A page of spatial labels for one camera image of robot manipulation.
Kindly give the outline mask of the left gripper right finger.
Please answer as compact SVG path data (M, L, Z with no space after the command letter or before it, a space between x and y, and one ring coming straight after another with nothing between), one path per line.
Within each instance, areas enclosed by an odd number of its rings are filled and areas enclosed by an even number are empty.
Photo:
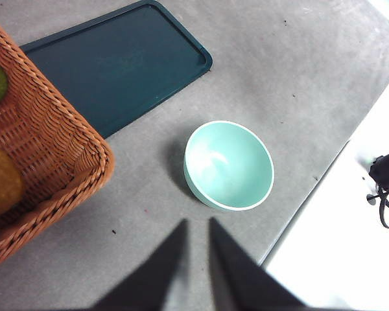
M305 310L262 270L216 218L209 219L209 272L217 310Z

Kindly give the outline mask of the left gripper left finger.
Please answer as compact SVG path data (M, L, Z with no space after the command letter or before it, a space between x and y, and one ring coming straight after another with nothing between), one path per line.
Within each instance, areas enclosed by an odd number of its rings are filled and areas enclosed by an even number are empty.
M184 310L188 296L188 221L183 219L144 263L94 310Z

